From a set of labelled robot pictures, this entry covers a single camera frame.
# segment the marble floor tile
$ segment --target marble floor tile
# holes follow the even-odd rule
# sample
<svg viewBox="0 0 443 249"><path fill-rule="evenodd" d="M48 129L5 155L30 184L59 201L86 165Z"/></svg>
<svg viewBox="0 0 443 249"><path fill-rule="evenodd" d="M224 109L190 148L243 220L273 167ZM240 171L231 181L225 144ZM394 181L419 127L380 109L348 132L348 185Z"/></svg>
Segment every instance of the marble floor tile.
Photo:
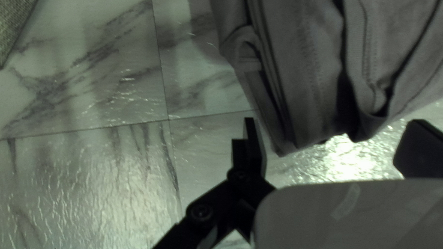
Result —
<svg viewBox="0 0 443 249"><path fill-rule="evenodd" d="M0 83L0 139L166 120L151 0L39 0Z"/></svg>
<svg viewBox="0 0 443 249"><path fill-rule="evenodd" d="M251 110L207 0L153 0L170 119Z"/></svg>
<svg viewBox="0 0 443 249"><path fill-rule="evenodd" d="M182 216L168 122L0 141L0 248L151 248Z"/></svg>
<svg viewBox="0 0 443 249"><path fill-rule="evenodd" d="M392 158L407 122L424 118L443 130L443 100L383 129L370 140L352 143L346 135L279 158L261 127L268 158L267 180L281 188L294 184L401 179ZM244 117L238 112L170 121L183 210L226 178L231 167L231 139L242 138ZM237 234L219 248L247 248Z"/></svg>

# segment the tile grout line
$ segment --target tile grout line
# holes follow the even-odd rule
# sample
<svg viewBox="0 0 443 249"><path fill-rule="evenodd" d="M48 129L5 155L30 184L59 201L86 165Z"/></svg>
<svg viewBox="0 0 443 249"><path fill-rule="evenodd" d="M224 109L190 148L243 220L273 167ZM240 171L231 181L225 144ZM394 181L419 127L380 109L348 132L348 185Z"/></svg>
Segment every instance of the tile grout line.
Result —
<svg viewBox="0 0 443 249"><path fill-rule="evenodd" d="M90 130L107 129L107 128L112 128L112 127L120 127L120 126L128 126L128 125L139 125L139 124L149 124L149 123L165 122L165 121L168 121L168 123L170 123L170 121L179 121L179 120L190 119L190 118L210 117L210 116L216 116L216 115L233 114L233 113L241 113L241 112L251 112L251 111L257 111L257 109L234 111L234 112L226 112L226 113L214 113L214 114L207 114L207 115L200 115L200 116L183 117L183 118L177 118L177 119L160 119L160 120L147 121L147 122L139 122L139 123L133 123L133 124L118 124L118 125L113 125L113 126L100 126L100 127L95 127L95 128L85 128L85 129L77 129L77 130L61 131L61 132L50 132L50 133L28 135L28 136L5 137L5 138L0 138L0 142L1 141L6 141L8 139L21 139L21 138L36 137L36 136L46 136L46 135L55 135L55 134L70 133L70 132L84 132L84 131L90 131Z"/></svg>

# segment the screw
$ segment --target screw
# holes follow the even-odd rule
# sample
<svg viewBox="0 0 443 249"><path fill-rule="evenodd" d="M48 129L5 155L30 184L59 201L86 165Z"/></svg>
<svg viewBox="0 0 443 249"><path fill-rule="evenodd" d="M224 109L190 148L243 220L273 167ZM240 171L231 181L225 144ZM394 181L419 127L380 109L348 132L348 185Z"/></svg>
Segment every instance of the screw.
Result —
<svg viewBox="0 0 443 249"><path fill-rule="evenodd" d="M199 222L209 220L213 213L212 207L207 204L197 204L191 210L192 218Z"/></svg>
<svg viewBox="0 0 443 249"><path fill-rule="evenodd" d="M237 177L237 179L239 179L242 182L249 182L251 180L251 177L244 171L237 171L235 173L235 176Z"/></svg>

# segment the shiny floor surface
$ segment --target shiny floor surface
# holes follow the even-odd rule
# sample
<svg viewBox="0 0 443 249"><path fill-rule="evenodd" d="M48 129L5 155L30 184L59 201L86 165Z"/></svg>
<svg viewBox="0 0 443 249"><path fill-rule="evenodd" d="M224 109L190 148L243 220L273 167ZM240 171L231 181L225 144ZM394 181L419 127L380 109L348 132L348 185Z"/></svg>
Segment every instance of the shiny floor surface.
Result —
<svg viewBox="0 0 443 249"><path fill-rule="evenodd" d="M218 54L206 0L39 0L0 70L0 248L151 248L225 178L255 113ZM407 122L443 129L443 100L374 138L336 136L267 179L399 179ZM233 233L218 248L249 248Z"/></svg>

